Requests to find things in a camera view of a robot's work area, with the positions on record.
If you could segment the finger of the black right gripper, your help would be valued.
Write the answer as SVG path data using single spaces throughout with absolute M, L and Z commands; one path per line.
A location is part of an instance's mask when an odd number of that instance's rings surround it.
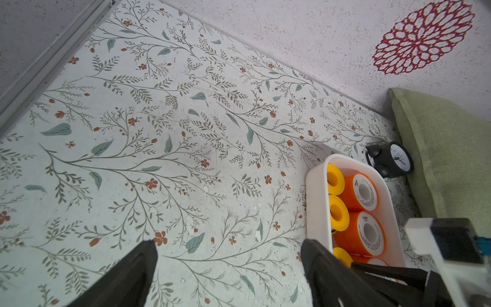
M 351 270 L 396 306 L 422 306 L 427 271 L 359 262 L 352 263 Z

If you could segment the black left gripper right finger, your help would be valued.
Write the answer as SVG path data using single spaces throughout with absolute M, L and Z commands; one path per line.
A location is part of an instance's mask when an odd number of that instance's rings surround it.
M 313 306 L 393 306 L 317 240 L 304 240 L 300 257 Z

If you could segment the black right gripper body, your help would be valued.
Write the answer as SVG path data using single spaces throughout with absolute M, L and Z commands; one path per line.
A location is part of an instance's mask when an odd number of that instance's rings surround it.
M 439 273 L 429 272 L 421 305 L 436 307 L 456 306 Z M 470 298 L 470 306 L 490 306 L 490 298 L 480 294 L 473 294 Z

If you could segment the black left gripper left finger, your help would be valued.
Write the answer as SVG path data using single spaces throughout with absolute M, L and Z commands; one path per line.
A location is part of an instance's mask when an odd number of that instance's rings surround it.
M 158 261 L 152 240 L 139 243 L 70 306 L 144 306 Z

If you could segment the yellow tape roll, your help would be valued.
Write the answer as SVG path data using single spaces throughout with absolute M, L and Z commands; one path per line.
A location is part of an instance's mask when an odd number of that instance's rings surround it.
M 340 195 L 345 190 L 345 177 L 338 167 L 328 164 L 327 167 L 327 185 L 329 194 Z
M 341 198 L 329 195 L 329 213 L 331 216 L 331 228 L 337 232 L 343 232 L 349 227 L 349 211 Z
M 332 254 L 346 267 L 351 268 L 353 259 L 343 248 L 333 248 Z

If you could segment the orange white tape roll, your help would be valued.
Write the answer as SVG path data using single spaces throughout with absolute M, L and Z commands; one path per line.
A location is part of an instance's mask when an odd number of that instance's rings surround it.
M 378 257 L 385 252 L 385 235 L 378 221 L 367 211 L 351 212 L 345 231 L 333 237 L 338 247 L 354 255 Z
M 353 262 L 361 263 L 361 264 L 369 264 L 369 265 L 375 265 L 375 266 L 388 266 L 388 264 L 375 257 L 365 257 L 365 256 L 359 256 L 359 255 L 351 255 L 351 258 Z
M 345 177 L 345 189 L 339 197 L 350 212 L 372 212 L 379 204 L 372 180 L 362 173 Z

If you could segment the white plastic storage box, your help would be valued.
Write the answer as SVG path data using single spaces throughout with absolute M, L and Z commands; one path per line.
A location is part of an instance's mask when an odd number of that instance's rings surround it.
M 389 266 L 405 266 L 404 252 L 391 195 L 384 179 L 370 166 L 347 156 L 333 154 L 322 164 L 313 168 L 306 178 L 306 226 L 307 237 L 317 240 L 330 252 L 338 247 L 331 228 L 329 191 L 327 185 L 328 164 L 340 169 L 344 177 L 362 173 L 369 177 L 378 193 L 378 207 L 370 213 L 380 224 L 385 235 L 385 252 L 378 257 Z

